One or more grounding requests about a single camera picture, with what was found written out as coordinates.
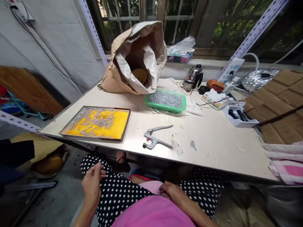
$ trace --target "black cable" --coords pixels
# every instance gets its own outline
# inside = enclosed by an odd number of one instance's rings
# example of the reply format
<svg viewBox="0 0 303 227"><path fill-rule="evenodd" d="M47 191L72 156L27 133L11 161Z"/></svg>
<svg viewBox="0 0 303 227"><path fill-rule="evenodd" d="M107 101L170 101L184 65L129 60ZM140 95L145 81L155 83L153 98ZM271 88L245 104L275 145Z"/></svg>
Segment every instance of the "black cable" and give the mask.
<svg viewBox="0 0 303 227"><path fill-rule="evenodd" d="M205 103L205 104L203 104L203 105L199 105L198 103L196 103L198 106L204 106L204 105L207 105L207 104L212 104L212 103L216 103L216 102L209 102L209 103Z"/></svg>
<svg viewBox="0 0 303 227"><path fill-rule="evenodd" d="M197 90L199 91L199 89L198 89L198 88L193 88L193 89L192 89L192 92L193 92L195 89L197 89ZM191 92L190 94L192 94L192 92Z"/></svg>
<svg viewBox="0 0 303 227"><path fill-rule="evenodd" d="M223 84L225 84L227 81L229 81L233 76L234 76L234 72L233 71L231 71L230 73L229 73L229 75L231 74L231 77L229 78L229 79L227 79Z"/></svg>
<svg viewBox="0 0 303 227"><path fill-rule="evenodd" d="M53 60L49 57L49 55L47 54L47 52L44 50L44 48L40 45L40 43L36 40L36 38L26 29L26 27L24 27L20 21L18 20L18 18L16 17L16 15L14 14L12 7L10 7L10 10L14 16L14 18L17 20L17 22L23 27L23 29L36 41L36 43L38 43L38 45L41 47L41 49L44 51L44 53L46 54L46 56L50 59L50 61L53 63L53 65L64 75L66 76L68 79L70 79L71 81L73 81L69 76L65 75L57 66L56 64L53 62Z"/></svg>

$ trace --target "wooden tray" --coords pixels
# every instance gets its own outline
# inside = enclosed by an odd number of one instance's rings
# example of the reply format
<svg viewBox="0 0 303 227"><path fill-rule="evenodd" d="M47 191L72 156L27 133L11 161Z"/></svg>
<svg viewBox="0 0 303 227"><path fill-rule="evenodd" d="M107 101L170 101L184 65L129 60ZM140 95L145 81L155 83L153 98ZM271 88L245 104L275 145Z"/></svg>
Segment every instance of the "wooden tray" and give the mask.
<svg viewBox="0 0 303 227"><path fill-rule="evenodd" d="M91 110L90 114L88 114L89 118L82 117L77 121L77 117L80 113L84 112L85 109ZM122 141L130 112L130 109L124 108L83 106L59 133L63 136ZM114 119L111 120L113 122L112 126L105 127L91 123L94 119L104 120L106 117L111 116L114 116Z"/></svg>

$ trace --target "white tissue box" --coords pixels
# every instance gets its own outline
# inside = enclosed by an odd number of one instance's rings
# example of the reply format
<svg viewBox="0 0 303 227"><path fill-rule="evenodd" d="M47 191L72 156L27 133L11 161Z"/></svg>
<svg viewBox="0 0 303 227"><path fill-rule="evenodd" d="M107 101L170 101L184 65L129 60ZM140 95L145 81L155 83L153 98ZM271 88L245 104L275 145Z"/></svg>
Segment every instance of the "white tissue box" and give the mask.
<svg viewBox="0 0 303 227"><path fill-rule="evenodd" d="M204 95L202 95L202 100L206 103L209 103L211 107L213 107L216 110L223 109L225 106L228 105L230 100L233 100L232 98L228 98L226 94L218 94L215 90L211 89L211 91L205 92Z"/></svg>

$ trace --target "green plastic basket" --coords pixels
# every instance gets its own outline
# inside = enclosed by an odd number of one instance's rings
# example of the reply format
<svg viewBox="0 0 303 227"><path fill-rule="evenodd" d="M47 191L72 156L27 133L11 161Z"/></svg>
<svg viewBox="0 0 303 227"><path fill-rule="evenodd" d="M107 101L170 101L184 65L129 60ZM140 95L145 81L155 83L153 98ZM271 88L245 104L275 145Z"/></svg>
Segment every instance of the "green plastic basket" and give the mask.
<svg viewBox="0 0 303 227"><path fill-rule="evenodd" d="M148 95L145 96L145 102L147 103L147 105L149 107L155 108L155 109L160 109L160 110L166 110L166 111L172 112L172 113L180 113L181 111L185 110L185 108L186 108L186 97L185 97L184 94L178 93L178 92L173 92L173 91L160 90L160 89L156 89L156 90L158 90L158 91L164 91L164 92L167 92L167 93L173 93L173 94L181 95L183 97L183 106L182 106L182 109L150 102L149 101L149 94L148 94Z"/></svg>

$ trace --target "table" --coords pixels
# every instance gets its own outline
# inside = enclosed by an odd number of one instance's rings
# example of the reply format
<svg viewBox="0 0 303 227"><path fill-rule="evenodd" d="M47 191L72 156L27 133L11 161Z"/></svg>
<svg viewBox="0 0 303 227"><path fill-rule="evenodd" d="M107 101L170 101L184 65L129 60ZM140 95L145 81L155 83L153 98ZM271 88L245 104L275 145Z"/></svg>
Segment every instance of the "table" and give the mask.
<svg viewBox="0 0 303 227"><path fill-rule="evenodd" d="M94 86L39 132L54 139L68 139L138 155L205 166L267 180L278 180L268 168L270 160L264 154L262 139L253 128L234 127L222 111L217 111L209 105L202 107L203 117L153 114L145 104L144 97L127 93L107 93ZM196 91L192 93L192 98L199 104L204 103ZM131 109L123 141L63 138L59 131L82 106ZM182 154L173 153L168 147L160 144L157 144L153 150L142 147L146 142L144 133L147 129L166 125L174 126L155 131L153 136L168 143L171 143L172 136L177 137L183 150ZM194 141L196 150L191 147L191 141Z"/></svg>

